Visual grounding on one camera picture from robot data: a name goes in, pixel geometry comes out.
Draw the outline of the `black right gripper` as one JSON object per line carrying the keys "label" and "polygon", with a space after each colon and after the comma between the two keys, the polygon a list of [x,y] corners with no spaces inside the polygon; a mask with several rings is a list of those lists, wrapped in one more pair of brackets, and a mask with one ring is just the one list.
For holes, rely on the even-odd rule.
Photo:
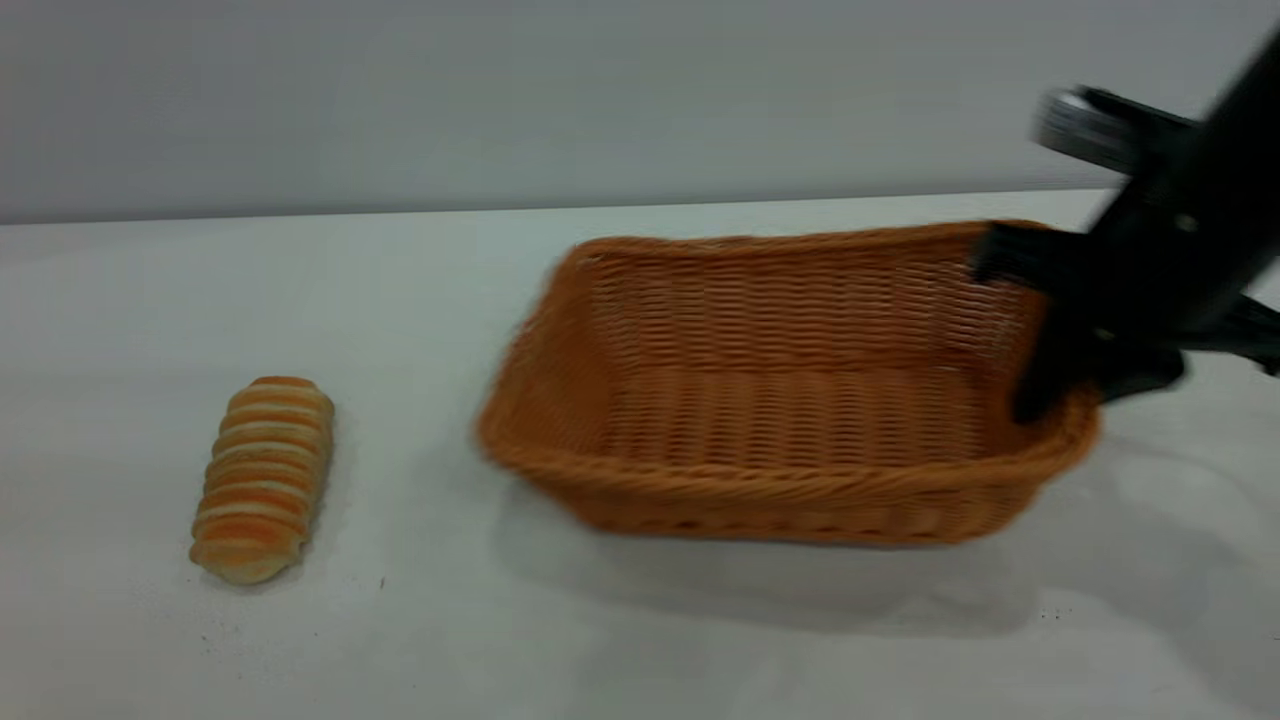
{"label": "black right gripper", "polygon": [[1132,182],[1088,234],[991,222],[974,282],[1041,293],[1044,316],[1011,398],[1033,424],[1065,400],[1089,407],[1174,387],[1189,351],[1277,374],[1277,311],[1248,287],[1277,258],[1277,181]]}

